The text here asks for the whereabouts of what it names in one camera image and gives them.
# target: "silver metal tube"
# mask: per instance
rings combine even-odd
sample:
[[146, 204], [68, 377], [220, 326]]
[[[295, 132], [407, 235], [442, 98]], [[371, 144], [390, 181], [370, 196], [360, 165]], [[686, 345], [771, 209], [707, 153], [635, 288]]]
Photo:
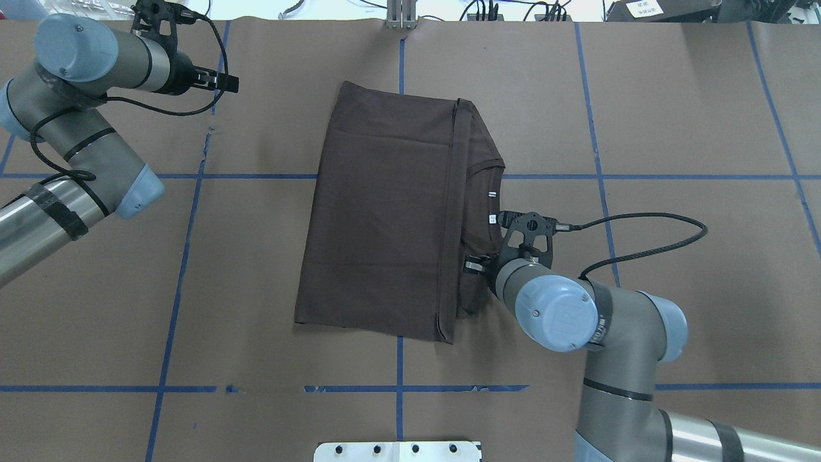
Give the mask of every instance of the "silver metal tube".
[[[722, 462], [722, 443], [709, 420], [670, 413], [672, 462]], [[821, 448], [734, 428], [745, 462], [821, 462]]]
[[[83, 188], [64, 179], [45, 186], [87, 227], [103, 219], [103, 213]], [[71, 239], [62, 227], [28, 197], [0, 210], [0, 288], [8, 284]]]
[[673, 462], [722, 462], [721, 440], [712, 423], [670, 413]]
[[736, 429], [745, 462], [819, 462], [821, 447], [802, 445], [794, 441]]

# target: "metal plate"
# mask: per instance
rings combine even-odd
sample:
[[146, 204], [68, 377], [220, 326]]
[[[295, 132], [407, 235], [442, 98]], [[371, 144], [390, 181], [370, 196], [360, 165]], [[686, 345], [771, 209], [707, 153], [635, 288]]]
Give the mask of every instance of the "metal plate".
[[481, 462], [482, 444], [472, 441], [323, 443], [314, 452], [314, 462], [361, 462], [363, 460]]

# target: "blue tape line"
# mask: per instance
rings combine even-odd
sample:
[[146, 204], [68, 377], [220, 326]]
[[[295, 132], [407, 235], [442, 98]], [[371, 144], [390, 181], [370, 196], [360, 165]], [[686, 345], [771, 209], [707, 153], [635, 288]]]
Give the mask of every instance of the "blue tape line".
[[784, 148], [784, 155], [787, 156], [787, 163], [790, 165], [790, 173], [796, 182], [796, 190], [798, 190], [798, 197], [801, 200], [801, 208], [804, 209], [804, 216], [807, 219], [807, 224], [810, 226], [810, 233], [812, 233], [815, 241], [815, 250], [821, 256], [821, 238], [819, 238], [819, 231], [815, 227], [815, 220], [810, 211], [810, 206], [807, 204], [807, 197], [804, 194], [804, 187], [801, 186], [801, 181], [798, 178], [798, 171], [796, 170], [796, 163], [792, 158], [790, 146], [787, 144], [787, 137], [784, 136], [784, 129], [781, 125], [781, 119], [778, 117], [778, 111], [775, 109], [773, 96], [770, 94], [769, 85], [767, 85], [767, 78], [764, 76], [764, 68], [761, 67], [761, 58], [759, 56], [758, 46], [755, 44], [755, 34], [753, 32], [753, 24], [747, 21], [747, 35], [750, 37], [750, 46], [753, 49], [753, 58], [755, 59], [755, 67], [759, 71], [759, 78], [761, 79], [761, 87], [764, 89], [764, 95], [767, 97], [767, 104], [769, 104], [770, 112], [773, 113], [773, 121], [775, 122], [776, 130], [778, 131], [778, 138], [781, 139], [781, 146]]
[[792, 180], [790, 175], [604, 174], [607, 180]]
[[12, 133], [8, 139], [8, 143], [6, 143], [6, 151], [3, 152], [2, 160], [0, 160], [0, 173], [3, 173], [6, 170], [8, 158], [11, 156], [11, 147], [14, 146], [14, 138], [15, 136]]
[[157, 173], [157, 178], [163, 180], [182, 180], [182, 179], [196, 179], [197, 173]]
[[316, 173], [206, 173], [205, 179], [315, 180]]
[[306, 386], [305, 393], [455, 393], [489, 391], [512, 393], [523, 391], [527, 385], [327, 385]]
[[2, 393], [156, 393], [157, 386], [0, 385]]
[[562, 174], [562, 173], [505, 173], [502, 179], [506, 180], [595, 180], [598, 175]]
[[[157, 393], [158, 386], [0, 385], [0, 393]], [[169, 386], [166, 393], [216, 393], [216, 386]]]
[[174, 306], [171, 311], [171, 322], [168, 325], [168, 336], [165, 342], [165, 353], [163, 354], [163, 369], [159, 376], [159, 390], [157, 391], [157, 401], [154, 404], [154, 418], [151, 420], [151, 433], [149, 434], [149, 445], [145, 452], [145, 462], [151, 462], [154, 457], [154, 443], [157, 440], [157, 430], [159, 427], [159, 416], [163, 409], [163, 394], [168, 378], [168, 366], [171, 363], [171, 350], [174, 345], [174, 334], [177, 329], [177, 317], [180, 312], [180, 301], [182, 300], [182, 283], [186, 277], [188, 266], [188, 256], [191, 250], [191, 234], [194, 231], [194, 219], [197, 216], [197, 208], [200, 204], [200, 191], [205, 173], [205, 161], [208, 159], [208, 148], [211, 142], [211, 130], [205, 135], [205, 146], [203, 148], [203, 158], [200, 161], [200, 170], [197, 173], [197, 183], [194, 188], [194, 199], [191, 201], [191, 213], [188, 217], [188, 228], [186, 230], [186, 243], [182, 248], [182, 261], [180, 263], [180, 273], [177, 276], [177, 291], [174, 294]]
[[[407, 37], [399, 40], [399, 94], [405, 94], [405, 41]], [[404, 388], [405, 386], [405, 339], [397, 337], [397, 441], [405, 438], [403, 417], [404, 411]]]
[[405, 40], [399, 40], [399, 95], [405, 94]]
[[[226, 21], [225, 22], [225, 29], [222, 31], [222, 46], [224, 46], [226, 50], [228, 50], [228, 35], [230, 33], [231, 33], [231, 21]], [[220, 53], [219, 54], [219, 62], [217, 63], [217, 72], [222, 72], [222, 67], [224, 65], [225, 65], [225, 63], [222, 62], [222, 53]], [[214, 90], [213, 91], [213, 97], [214, 98], [217, 97], [217, 93], [219, 93], [219, 90]], [[211, 115], [214, 115], [216, 113], [217, 113], [217, 105], [215, 104], [214, 106], [211, 106]]]
[[217, 386], [166, 386], [165, 393], [216, 393]]
[[41, 180], [51, 175], [52, 173], [3, 173], [0, 178], [33, 178]]
[[[46, 178], [50, 173], [0, 173], [0, 178]], [[157, 173], [162, 179], [197, 179], [197, 173]], [[653, 173], [605, 173], [606, 180], [741, 180], [741, 181], [793, 181], [792, 175], [690, 175]], [[316, 173], [206, 173], [204, 179], [270, 179], [315, 180]], [[598, 175], [583, 173], [506, 173], [506, 180], [596, 180]], [[821, 180], [821, 175], [798, 175], [801, 181]]]
[[797, 383], [663, 383], [656, 385], [658, 391], [702, 391], [702, 390], [821, 390], [821, 382]]
[[408, 393], [461, 393], [461, 392], [481, 392], [491, 393], [516, 393], [523, 391], [527, 385], [408, 385], [405, 391]]
[[[599, 140], [596, 137], [596, 125], [593, 121], [593, 105], [590, 102], [590, 88], [587, 81], [587, 66], [585, 65], [585, 51], [581, 44], [581, 28], [578, 22], [574, 22], [573, 26], [576, 29], [576, 48], [579, 52], [579, 68], [581, 69], [581, 84], [585, 89], [585, 105], [587, 106], [587, 122], [590, 126], [590, 142], [593, 144], [593, 154], [596, 163], [596, 177], [599, 180], [599, 198], [602, 201], [602, 215], [604, 218], [610, 216], [608, 209], [607, 191], [604, 189], [604, 173], [602, 170], [602, 160], [599, 156]], [[610, 258], [616, 258], [616, 246], [613, 243], [613, 232], [610, 222], [604, 224], [604, 231], [608, 236], [608, 247], [610, 249]], [[613, 272], [613, 278], [616, 280], [616, 287], [621, 287], [621, 279], [618, 275], [618, 264], [610, 265]]]
[[397, 441], [405, 438], [403, 408], [405, 393], [405, 339], [397, 337]]
[[305, 393], [396, 393], [394, 385], [322, 385], [305, 386]]

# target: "black tape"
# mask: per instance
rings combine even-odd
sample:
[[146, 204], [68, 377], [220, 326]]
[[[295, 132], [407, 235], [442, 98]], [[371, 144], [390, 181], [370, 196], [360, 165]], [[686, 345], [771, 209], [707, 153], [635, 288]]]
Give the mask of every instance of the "black tape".
[[615, 386], [604, 385], [603, 383], [598, 383], [597, 381], [592, 381], [589, 378], [585, 377], [585, 385], [589, 386], [590, 388], [595, 388], [596, 390], [603, 391], [605, 393], [609, 393], [611, 395], [619, 395], [625, 398], [630, 398], [631, 400], [637, 401], [652, 401], [653, 395], [648, 395], [646, 393], [639, 393], [638, 391], [630, 391], [624, 390], [623, 388], [616, 388]]
[[708, 420], [716, 428], [718, 440], [721, 442], [722, 462], [744, 462], [744, 448], [741, 446], [741, 439], [738, 437], [736, 429], [726, 423], [713, 422]]
[[613, 319], [613, 297], [607, 285], [594, 280], [587, 280], [587, 282], [593, 286], [596, 309], [599, 311], [599, 323], [596, 325], [596, 332], [588, 343], [603, 346], [604, 337], [608, 335], [610, 322]]
[[77, 146], [74, 146], [73, 148], [69, 149], [62, 158], [68, 161], [69, 159], [77, 155], [80, 151], [82, 151], [86, 146], [99, 140], [103, 136], [110, 135], [112, 133], [117, 133], [117, 130], [114, 130], [114, 127], [104, 128], [103, 130], [100, 130], [99, 132], [96, 132], [88, 138], [85, 138], [83, 141], [77, 143]]
[[25, 196], [31, 199], [40, 209], [43, 209], [57, 224], [59, 224], [72, 241], [82, 238], [89, 232], [80, 216], [68, 209], [59, 197], [46, 189], [43, 185], [36, 183], [25, 192]]
[[670, 415], [661, 409], [658, 410], [664, 419], [664, 433], [667, 436], [667, 449], [664, 451], [664, 462], [672, 462], [672, 423]]

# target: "metal bracket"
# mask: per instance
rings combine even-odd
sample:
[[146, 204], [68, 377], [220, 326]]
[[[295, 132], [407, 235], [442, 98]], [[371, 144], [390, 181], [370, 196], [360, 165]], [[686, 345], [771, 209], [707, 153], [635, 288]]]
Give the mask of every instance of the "metal bracket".
[[314, 462], [481, 462], [478, 441], [322, 443]]
[[416, 0], [388, 0], [388, 29], [416, 29]]

